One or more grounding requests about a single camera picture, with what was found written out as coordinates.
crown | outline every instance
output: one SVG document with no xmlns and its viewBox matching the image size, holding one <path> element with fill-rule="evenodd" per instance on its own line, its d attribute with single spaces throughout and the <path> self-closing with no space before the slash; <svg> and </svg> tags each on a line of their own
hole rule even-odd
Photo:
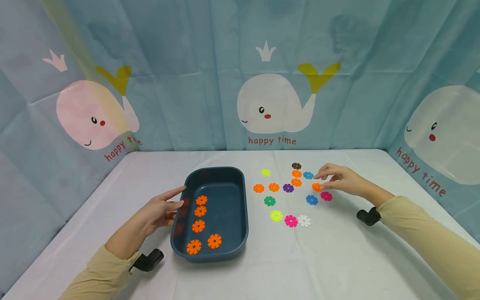
<svg viewBox="0 0 480 300">
<path fill-rule="evenodd" d="M 50 55 L 52 56 L 52 59 L 42 59 L 44 62 L 48 62 L 55 68 L 57 68 L 60 72 L 68 70 L 67 65 L 65 64 L 65 55 L 60 55 L 60 58 L 53 53 L 51 49 L 50 50 Z"/>
<path fill-rule="evenodd" d="M 265 45 L 264 48 L 256 47 L 258 53 L 260 53 L 260 56 L 262 57 L 262 61 L 270 61 L 270 57 L 272 56 L 273 51 L 276 49 L 276 47 L 272 47 L 271 49 L 268 48 L 268 41 L 265 40 Z"/>
</svg>

beige sleeve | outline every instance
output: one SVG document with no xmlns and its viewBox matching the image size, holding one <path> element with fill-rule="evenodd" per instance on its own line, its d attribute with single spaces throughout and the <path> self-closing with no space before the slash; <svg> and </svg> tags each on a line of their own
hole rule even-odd
<svg viewBox="0 0 480 300">
<path fill-rule="evenodd" d="M 103 245 L 59 300 L 110 300 L 127 285 L 129 270 L 140 256 L 136 252 L 129 259 L 120 259 Z"/>
<path fill-rule="evenodd" d="M 407 197 L 382 204 L 383 222 L 415 249 L 460 299 L 480 299 L 480 250 Z"/>
</svg>

whale print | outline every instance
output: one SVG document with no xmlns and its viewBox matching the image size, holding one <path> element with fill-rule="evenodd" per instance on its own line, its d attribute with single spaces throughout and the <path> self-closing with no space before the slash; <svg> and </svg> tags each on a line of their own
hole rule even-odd
<svg viewBox="0 0 480 300">
<path fill-rule="evenodd" d="M 92 150 L 102 149 L 118 136 L 140 128 L 125 96 L 130 67 L 120 67 L 117 77 L 100 67 L 97 70 L 122 95 L 123 107 L 106 87 L 89 80 L 79 80 L 64 88 L 56 106 L 57 117 L 68 135 L 80 146 Z"/>
<path fill-rule="evenodd" d="M 339 63 L 333 64 L 319 75 L 311 64 L 298 66 L 312 89 L 312 95 L 304 107 L 290 82 L 279 74 L 260 74 L 247 80 L 237 99 L 237 112 L 242 125 L 253 133 L 303 130 L 312 119 L 318 90 L 340 67 Z"/>
<path fill-rule="evenodd" d="M 480 184 L 479 116 L 479 93 L 464 85 L 439 88 L 413 112 L 405 127 L 405 142 L 449 179 Z"/>
</svg>

left hand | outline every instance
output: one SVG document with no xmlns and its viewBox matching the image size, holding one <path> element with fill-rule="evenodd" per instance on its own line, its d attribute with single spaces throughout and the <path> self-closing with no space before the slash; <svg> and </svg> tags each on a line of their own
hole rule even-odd
<svg viewBox="0 0 480 300">
<path fill-rule="evenodd" d="M 139 220 L 144 226 L 144 232 L 147 236 L 153 234 L 155 230 L 162 226 L 172 226 L 175 219 L 176 210 L 181 208 L 183 201 L 167 202 L 187 187 L 180 186 L 174 190 L 165 192 L 153 197 L 132 218 Z"/>
</svg>

plastic tray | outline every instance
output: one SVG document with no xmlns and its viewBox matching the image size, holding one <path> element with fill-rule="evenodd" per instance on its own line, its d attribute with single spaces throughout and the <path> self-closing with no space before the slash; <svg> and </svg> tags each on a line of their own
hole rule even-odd
<svg viewBox="0 0 480 300">
<path fill-rule="evenodd" d="M 173 251 L 192 263 L 218 262 L 235 258 L 241 253 L 248 237 L 247 199 L 243 173 L 233 167 L 203 168 L 191 173 L 187 189 L 181 199 L 185 201 L 178 210 L 170 236 Z M 195 215 L 196 199 L 206 196 L 207 211 L 202 217 Z M 203 220 L 205 228 L 195 233 L 192 224 Z M 222 243 L 217 249 L 208 246 L 208 238 L 218 234 Z M 195 254 L 187 252 L 191 240 L 202 245 Z"/>
</svg>

